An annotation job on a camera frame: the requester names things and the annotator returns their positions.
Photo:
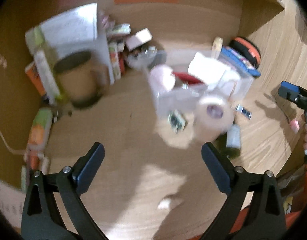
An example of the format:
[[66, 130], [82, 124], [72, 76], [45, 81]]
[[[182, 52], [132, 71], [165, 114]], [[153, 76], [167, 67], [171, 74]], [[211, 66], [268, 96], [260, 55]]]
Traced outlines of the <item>white file holder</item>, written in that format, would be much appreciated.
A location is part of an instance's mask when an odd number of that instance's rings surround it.
[[90, 50], [101, 64], [108, 67], [109, 83], [112, 85], [115, 79], [100, 12], [97, 3], [85, 4], [40, 23], [40, 29], [59, 58], [76, 51]]

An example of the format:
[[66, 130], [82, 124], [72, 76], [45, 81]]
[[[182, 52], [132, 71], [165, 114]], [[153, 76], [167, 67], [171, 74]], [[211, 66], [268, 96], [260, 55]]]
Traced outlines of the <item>white cloth bundle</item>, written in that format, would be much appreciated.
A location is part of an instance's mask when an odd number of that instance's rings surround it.
[[202, 81], [208, 90], [218, 88], [230, 94], [236, 93], [241, 87], [241, 76], [234, 68], [200, 52], [189, 63], [188, 74]]

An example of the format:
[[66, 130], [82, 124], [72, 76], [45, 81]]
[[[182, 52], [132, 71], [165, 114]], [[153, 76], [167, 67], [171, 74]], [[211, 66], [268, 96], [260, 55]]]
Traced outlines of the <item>beige lidded plastic tub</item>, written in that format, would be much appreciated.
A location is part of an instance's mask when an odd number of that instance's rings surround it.
[[208, 94], [200, 98], [194, 114], [194, 135], [202, 142], [212, 142], [226, 133], [234, 122], [234, 111], [224, 98]]

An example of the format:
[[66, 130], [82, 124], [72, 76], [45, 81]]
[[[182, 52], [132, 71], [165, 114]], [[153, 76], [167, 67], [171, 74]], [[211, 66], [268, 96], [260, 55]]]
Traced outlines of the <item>black orange zipper case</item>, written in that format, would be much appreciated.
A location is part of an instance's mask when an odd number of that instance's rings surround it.
[[245, 37], [237, 36], [229, 42], [229, 46], [245, 57], [254, 68], [258, 69], [261, 62], [261, 53], [253, 42]]

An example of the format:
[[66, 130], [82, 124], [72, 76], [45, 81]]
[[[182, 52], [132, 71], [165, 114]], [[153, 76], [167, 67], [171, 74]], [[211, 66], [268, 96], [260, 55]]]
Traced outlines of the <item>orange green tube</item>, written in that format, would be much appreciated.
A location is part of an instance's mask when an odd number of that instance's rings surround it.
[[53, 113], [49, 108], [40, 108], [33, 120], [30, 129], [27, 150], [28, 152], [44, 152], [48, 143]]

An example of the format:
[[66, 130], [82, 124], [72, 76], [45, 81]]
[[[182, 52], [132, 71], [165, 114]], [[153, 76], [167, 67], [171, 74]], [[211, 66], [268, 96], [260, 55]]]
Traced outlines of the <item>clear plastic storage bin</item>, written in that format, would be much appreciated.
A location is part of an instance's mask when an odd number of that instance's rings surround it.
[[[158, 51], [155, 54], [155, 57], [151, 60], [151, 63], [143, 67], [143, 71], [147, 77], [148, 83], [150, 70], [159, 64], [170, 66], [173, 69], [173, 72], [188, 73], [189, 63], [193, 60], [197, 52], [202, 53], [204, 56], [211, 57], [210, 50], [179, 49], [170, 51]], [[223, 90], [219, 90], [218, 88], [215, 88], [214, 90], [208, 90], [204, 83], [188, 85], [187, 83], [182, 83], [182, 81], [178, 78], [176, 78], [175, 87], [168, 93], [156, 92], [149, 84], [152, 92], [153, 104], [158, 118], [167, 118], [169, 113], [174, 110], [178, 110], [182, 114], [191, 113], [195, 110], [196, 104], [200, 98], [207, 95], [208, 93], [215, 93], [225, 99], [232, 101], [242, 100], [249, 91], [254, 81], [254, 77], [242, 70], [234, 61], [226, 57], [221, 52], [218, 60], [231, 66], [240, 74], [241, 87], [236, 93], [231, 92], [230, 94], [225, 94]]]

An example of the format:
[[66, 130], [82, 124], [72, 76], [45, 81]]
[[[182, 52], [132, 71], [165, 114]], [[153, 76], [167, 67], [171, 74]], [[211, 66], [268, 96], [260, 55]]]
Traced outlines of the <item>small dark card packet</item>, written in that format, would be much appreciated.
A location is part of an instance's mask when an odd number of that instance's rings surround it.
[[185, 129], [188, 122], [182, 113], [178, 110], [174, 110], [169, 113], [168, 123], [175, 133], [179, 133]]

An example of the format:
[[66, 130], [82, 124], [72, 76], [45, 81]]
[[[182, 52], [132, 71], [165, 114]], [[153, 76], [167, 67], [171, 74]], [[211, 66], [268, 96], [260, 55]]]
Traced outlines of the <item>cream lotion tube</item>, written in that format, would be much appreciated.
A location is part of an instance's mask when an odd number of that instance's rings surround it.
[[223, 38], [215, 37], [211, 48], [211, 57], [218, 59], [223, 46]]

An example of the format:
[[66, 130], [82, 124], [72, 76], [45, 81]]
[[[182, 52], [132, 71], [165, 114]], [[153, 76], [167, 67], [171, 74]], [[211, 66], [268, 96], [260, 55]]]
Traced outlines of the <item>small white cardboard box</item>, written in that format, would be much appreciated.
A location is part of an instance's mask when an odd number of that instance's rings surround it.
[[126, 38], [125, 45], [129, 51], [132, 51], [143, 44], [152, 40], [152, 35], [148, 28], [138, 31], [134, 35]]

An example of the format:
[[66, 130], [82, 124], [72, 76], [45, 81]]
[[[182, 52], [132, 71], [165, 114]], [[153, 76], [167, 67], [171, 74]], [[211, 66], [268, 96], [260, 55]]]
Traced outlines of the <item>blue patchwork pencil pouch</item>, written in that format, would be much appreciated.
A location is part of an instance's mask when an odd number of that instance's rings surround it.
[[229, 46], [222, 47], [221, 53], [234, 61], [242, 70], [244, 70], [254, 78], [258, 78], [261, 76], [261, 73], [250, 63], [248, 59], [246, 59], [244, 56], [242, 56], [240, 53], [230, 48]]

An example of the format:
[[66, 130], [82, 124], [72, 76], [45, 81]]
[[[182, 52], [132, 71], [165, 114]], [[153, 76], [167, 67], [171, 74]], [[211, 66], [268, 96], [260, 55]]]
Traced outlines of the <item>brown paper cup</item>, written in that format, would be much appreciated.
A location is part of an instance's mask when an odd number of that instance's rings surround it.
[[74, 52], [57, 61], [54, 73], [75, 108], [91, 107], [110, 85], [108, 67], [88, 50]]

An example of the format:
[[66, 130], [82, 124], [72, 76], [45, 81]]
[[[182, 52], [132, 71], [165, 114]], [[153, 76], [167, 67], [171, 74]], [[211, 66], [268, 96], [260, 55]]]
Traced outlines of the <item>blue Max staples box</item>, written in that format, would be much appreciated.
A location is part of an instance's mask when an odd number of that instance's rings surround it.
[[247, 110], [245, 107], [243, 107], [241, 104], [237, 105], [235, 107], [235, 111], [236, 113], [239, 113], [241, 115], [243, 115], [245, 118], [247, 118], [248, 120], [250, 120], [252, 118], [252, 112], [250, 112], [249, 110]]

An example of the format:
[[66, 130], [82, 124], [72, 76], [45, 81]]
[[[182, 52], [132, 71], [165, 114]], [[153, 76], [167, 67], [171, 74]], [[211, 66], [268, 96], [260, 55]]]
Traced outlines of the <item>green spray pump bottle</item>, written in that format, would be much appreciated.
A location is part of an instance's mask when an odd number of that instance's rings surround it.
[[241, 129], [238, 124], [233, 123], [221, 142], [221, 153], [228, 159], [235, 159], [241, 153]]

